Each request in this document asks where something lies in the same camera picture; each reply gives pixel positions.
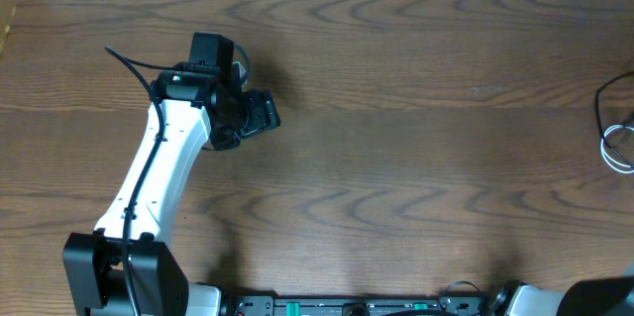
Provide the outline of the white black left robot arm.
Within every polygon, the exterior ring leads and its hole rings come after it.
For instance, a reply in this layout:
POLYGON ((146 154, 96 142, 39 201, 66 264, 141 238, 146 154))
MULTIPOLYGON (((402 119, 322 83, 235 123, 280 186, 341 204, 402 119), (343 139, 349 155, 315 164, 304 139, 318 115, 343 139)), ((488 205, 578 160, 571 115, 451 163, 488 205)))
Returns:
POLYGON ((191 283, 170 245, 177 209, 202 151, 227 151, 280 124, 271 93, 249 89, 243 49, 196 32, 189 57, 144 81, 148 121, 118 194, 92 233, 72 233, 62 260, 79 315, 232 315, 231 297, 191 283))

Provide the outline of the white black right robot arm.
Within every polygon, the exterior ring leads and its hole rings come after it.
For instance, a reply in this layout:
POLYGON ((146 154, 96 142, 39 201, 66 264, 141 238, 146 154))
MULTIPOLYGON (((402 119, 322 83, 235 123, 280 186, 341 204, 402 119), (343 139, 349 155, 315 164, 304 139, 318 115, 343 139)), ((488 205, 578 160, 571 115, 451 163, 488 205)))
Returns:
POLYGON ((566 292, 520 280, 502 286, 483 308, 490 316, 633 316, 633 265, 621 276, 582 280, 566 292))

